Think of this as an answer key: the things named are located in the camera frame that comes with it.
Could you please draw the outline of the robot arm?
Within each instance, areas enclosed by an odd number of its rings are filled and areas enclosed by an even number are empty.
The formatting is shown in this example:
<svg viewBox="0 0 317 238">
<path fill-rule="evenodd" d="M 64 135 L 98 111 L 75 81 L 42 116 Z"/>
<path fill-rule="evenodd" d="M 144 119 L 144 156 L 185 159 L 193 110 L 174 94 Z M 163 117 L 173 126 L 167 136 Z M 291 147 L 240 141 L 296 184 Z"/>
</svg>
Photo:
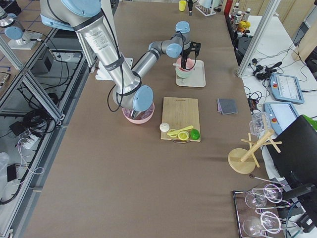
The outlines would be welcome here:
<svg viewBox="0 0 317 238">
<path fill-rule="evenodd" d="M 180 21 L 175 34 L 169 40 L 155 41 L 135 63 L 129 67 L 120 52 L 109 16 L 102 10 L 99 0 L 42 0 L 42 23 L 46 26 L 75 31 L 81 35 L 97 55 L 115 83 L 114 102 L 122 108 L 137 112 L 146 111 L 153 102 L 153 91 L 142 83 L 143 76 L 153 67 L 161 55 L 181 58 L 181 68 L 191 52 L 199 54 L 201 44 L 190 39 L 190 25 Z"/>
</svg>

